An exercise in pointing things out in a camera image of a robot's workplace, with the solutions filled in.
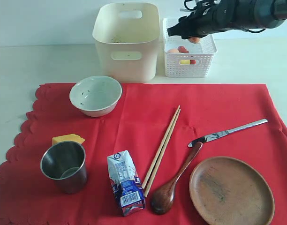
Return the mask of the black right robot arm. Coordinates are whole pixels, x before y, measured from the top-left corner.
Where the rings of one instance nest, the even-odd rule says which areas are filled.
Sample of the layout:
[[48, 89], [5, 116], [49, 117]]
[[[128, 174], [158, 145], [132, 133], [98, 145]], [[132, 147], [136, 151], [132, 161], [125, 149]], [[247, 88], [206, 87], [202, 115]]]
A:
[[182, 39], [203, 38], [229, 30], [260, 33], [287, 19], [287, 0], [197, 0], [191, 13], [167, 29]]

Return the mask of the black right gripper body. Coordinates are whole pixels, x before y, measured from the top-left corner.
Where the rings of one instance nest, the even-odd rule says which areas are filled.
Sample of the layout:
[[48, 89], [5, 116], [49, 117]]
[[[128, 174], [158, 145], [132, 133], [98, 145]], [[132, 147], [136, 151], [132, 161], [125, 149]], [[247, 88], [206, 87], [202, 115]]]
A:
[[222, 4], [184, 4], [189, 15], [180, 17], [177, 35], [210, 35], [222, 32]]

